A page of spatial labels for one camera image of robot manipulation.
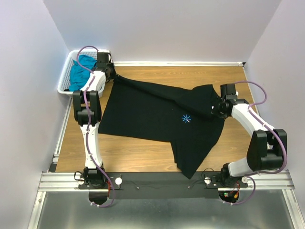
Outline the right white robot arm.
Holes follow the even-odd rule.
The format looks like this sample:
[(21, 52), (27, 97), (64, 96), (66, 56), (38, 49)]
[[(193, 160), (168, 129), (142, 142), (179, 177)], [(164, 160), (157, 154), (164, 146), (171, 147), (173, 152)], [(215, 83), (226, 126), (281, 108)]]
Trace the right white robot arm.
[(246, 157), (223, 165), (219, 182), (230, 187), (245, 176), (277, 174), (287, 165), (287, 133), (264, 121), (254, 110), (255, 104), (240, 99), (234, 83), (220, 87), (221, 98), (212, 107), (213, 115), (237, 120), (251, 137)]

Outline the black t shirt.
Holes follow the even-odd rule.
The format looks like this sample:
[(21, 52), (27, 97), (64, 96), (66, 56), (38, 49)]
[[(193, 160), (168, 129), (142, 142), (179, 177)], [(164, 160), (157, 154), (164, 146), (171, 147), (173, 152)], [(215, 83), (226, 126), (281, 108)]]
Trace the black t shirt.
[(177, 168), (192, 178), (224, 128), (212, 113), (218, 101), (211, 84), (184, 89), (117, 76), (98, 132), (169, 142)]

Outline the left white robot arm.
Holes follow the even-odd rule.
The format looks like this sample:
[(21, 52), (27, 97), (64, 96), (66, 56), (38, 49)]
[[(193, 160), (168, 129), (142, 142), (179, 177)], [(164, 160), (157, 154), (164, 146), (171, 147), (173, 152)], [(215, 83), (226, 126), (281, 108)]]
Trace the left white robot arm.
[(93, 58), (77, 53), (70, 71), (74, 119), (80, 126), (85, 148), (85, 166), (78, 182), (93, 188), (104, 188), (109, 180), (99, 151), (98, 129), (102, 120), (100, 97), (106, 82), (115, 74), (109, 51), (96, 51)]

